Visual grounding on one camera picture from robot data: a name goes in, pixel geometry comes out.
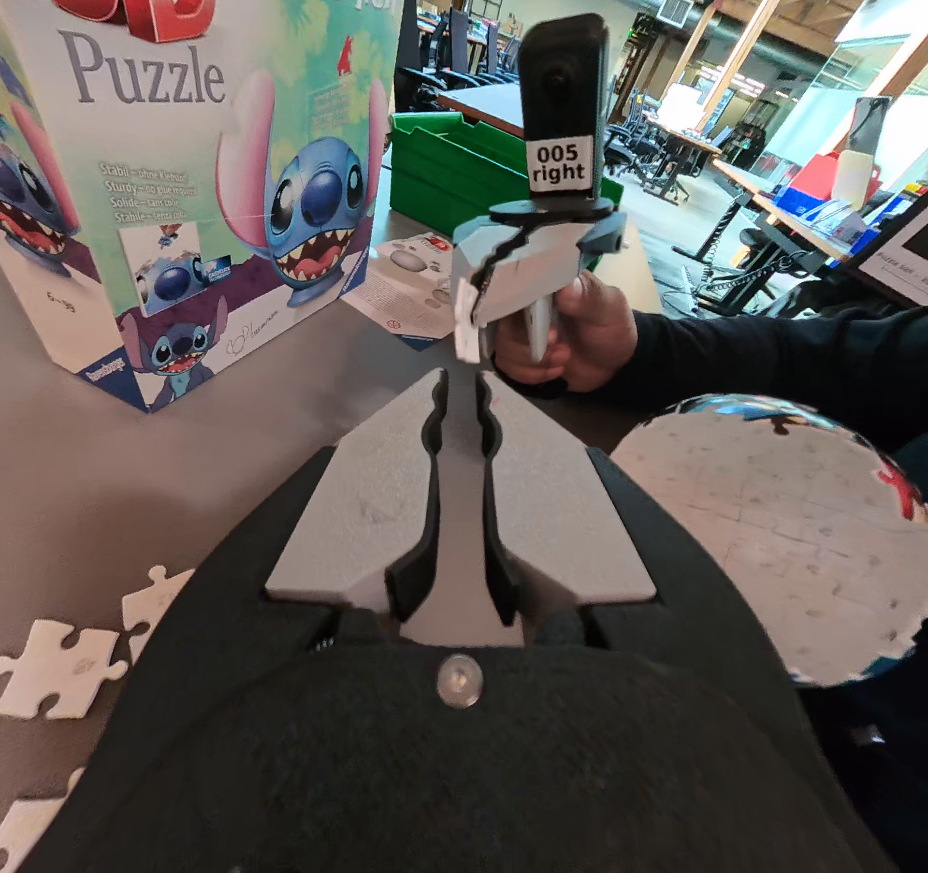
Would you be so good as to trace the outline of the blue cartoon puzzle ball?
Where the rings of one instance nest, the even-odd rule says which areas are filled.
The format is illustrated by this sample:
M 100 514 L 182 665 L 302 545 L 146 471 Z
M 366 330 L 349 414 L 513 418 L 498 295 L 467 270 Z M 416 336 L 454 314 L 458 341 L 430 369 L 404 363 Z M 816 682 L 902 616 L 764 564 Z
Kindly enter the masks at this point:
M 852 429 L 798 403 L 707 394 L 610 459 L 713 556 L 795 681 L 863 681 L 913 654 L 927 614 L 926 503 Z

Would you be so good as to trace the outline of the person's right forearm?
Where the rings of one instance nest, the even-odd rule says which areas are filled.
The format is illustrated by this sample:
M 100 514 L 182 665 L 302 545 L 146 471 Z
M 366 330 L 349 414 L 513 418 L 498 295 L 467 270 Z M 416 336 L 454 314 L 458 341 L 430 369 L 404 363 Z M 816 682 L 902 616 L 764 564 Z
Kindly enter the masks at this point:
M 637 345 L 608 386 L 619 401 L 655 410 L 705 394 L 774 397 L 926 463 L 926 308 L 884 319 L 634 316 Z

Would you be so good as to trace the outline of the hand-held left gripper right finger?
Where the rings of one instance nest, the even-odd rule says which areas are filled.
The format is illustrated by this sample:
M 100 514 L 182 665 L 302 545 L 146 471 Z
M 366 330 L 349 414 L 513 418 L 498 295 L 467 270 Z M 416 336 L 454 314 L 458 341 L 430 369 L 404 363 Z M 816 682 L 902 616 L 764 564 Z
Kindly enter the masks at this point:
M 504 624 L 644 603 L 656 587 L 586 445 L 493 373 L 475 380 L 486 584 Z

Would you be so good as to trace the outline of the white plastic jug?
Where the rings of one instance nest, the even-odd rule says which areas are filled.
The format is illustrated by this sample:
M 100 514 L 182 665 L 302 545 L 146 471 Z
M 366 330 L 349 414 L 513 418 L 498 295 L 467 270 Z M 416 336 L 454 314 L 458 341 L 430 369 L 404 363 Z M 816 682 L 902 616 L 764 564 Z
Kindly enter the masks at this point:
M 846 147 L 841 150 L 831 188 L 830 198 L 840 201 L 853 211 L 860 211 L 869 199 L 870 185 L 876 179 L 879 186 L 879 167 L 873 153 L 864 153 Z

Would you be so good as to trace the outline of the white puzzle piece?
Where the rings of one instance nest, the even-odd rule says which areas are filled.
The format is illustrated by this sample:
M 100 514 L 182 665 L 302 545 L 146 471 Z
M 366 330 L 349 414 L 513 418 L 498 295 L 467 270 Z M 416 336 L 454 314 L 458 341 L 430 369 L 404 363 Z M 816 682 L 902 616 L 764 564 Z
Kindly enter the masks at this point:
M 480 291 L 464 278 L 459 278 L 456 284 L 453 302 L 456 355 L 464 364 L 479 365 L 483 360 L 483 334 L 474 315 Z
M 71 774 L 62 796 L 17 799 L 12 803 L 1 824 L 1 852 L 5 857 L 2 872 L 17 871 L 72 794 L 84 772 L 85 767 L 79 767 Z
M 107 629 L 85 628 L 53 620 L 33 622 L 20 653 L 1 655 L 1 714 L 22 720 L 39 716 L 41 704 L 54 698 L 49 720 L 87 716 L 101 685 L 121 679 L 125 660 L 113 660 L 120 635 Z
M 156 565 L 147 572 L 146 586 L 122 598 L 122 628 L 128 635 L 133 665 L 141 657 L 148 639 L 165 612 L 194 573 L 195 570 L 191 568 L 168 576 L 164 565 Z

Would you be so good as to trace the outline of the white instruction leaflet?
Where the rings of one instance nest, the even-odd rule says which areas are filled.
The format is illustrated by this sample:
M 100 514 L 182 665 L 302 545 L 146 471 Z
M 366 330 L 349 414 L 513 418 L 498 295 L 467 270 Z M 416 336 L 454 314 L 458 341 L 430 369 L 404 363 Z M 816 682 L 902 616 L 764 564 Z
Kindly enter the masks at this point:
M 457 276 L 479 269 L 455 267 L 451 239 L 426 229 L 371 247 L 364 268 L 339 299 L 413 349 L 424 350 L 454 332 Z

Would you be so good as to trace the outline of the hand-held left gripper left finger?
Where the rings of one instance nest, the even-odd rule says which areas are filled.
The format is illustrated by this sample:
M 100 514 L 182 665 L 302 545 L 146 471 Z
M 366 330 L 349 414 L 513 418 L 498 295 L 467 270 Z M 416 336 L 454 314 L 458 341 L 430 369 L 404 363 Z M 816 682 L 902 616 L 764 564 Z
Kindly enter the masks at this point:
M 431 592 L 448 373 L 436 369 L 335 447 L 265 590 L 408 620 Z

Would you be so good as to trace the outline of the cartoon printed puzzle box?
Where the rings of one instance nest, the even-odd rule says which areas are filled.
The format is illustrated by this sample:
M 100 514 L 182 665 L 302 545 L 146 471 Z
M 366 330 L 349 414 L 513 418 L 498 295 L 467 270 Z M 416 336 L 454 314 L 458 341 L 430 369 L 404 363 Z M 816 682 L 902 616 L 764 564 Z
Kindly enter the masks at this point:
M 404 0 L 1 0 L 2 269 L 155 413 L 365 280 Z

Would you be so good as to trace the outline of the framed white sign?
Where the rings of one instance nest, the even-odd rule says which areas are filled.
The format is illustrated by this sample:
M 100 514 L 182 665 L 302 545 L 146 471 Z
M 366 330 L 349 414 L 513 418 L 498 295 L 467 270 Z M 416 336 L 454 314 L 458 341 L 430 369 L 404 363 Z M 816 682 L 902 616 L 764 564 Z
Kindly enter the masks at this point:
M 868 280 L 918 307 L 927 305 L 927 195 L 885 220 L 855 261 Z

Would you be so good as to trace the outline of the green plastic bin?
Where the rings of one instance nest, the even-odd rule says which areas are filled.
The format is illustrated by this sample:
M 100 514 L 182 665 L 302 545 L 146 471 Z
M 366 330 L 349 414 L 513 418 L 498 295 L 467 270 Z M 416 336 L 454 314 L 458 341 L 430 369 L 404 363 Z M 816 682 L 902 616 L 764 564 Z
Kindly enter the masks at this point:
M 397 113 L 391 122 L 391 207 L 440 233 L 473 221 L 591 222 L 622 201 L 592 135 L 525 141 L 461 113 Z

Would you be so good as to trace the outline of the wooden table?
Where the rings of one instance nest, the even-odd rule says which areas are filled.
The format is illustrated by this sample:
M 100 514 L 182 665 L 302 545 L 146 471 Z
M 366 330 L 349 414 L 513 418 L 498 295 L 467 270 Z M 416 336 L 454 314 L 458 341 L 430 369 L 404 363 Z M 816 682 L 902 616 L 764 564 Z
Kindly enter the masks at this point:
M 459 112 L 468 120 L 483 122 L 520 139 L 524 137 L 518 83 L 440 91 L 437 103 L 444 109 Z

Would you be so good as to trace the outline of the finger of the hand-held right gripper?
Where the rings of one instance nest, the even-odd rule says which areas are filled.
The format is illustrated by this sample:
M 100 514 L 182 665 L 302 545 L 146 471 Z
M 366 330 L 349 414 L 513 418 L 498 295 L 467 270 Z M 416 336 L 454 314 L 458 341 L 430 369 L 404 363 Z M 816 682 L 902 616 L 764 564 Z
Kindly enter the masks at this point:
M 535 228 L 477 218 L 456 229 L 456 300 L 535 300 L 530 240 Z
M 572 283 L 579 274 L 578 243 L 588 232 L 588 226 L 542 226 L 515 233 L 516 247 L 502 257 L 503 244 L 497 245 L 481 268 L 473 324 L 485 327 Z

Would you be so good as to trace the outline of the person's right hand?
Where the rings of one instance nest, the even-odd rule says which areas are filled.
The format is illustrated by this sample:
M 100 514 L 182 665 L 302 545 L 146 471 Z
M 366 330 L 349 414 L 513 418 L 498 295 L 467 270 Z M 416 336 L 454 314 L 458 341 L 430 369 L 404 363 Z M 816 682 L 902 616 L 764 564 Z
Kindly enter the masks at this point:
M 638 343 L 635 316 L 623 292 L 590 272 L 555 297 L 560 315 L 544 356 L 531 356 L 520 314 L 501 319 L 495 332 L 494 366 L 516 383 L 538 387 L 563 380 L 569 392 L 594 392 L 612 380 L 632 358 Z

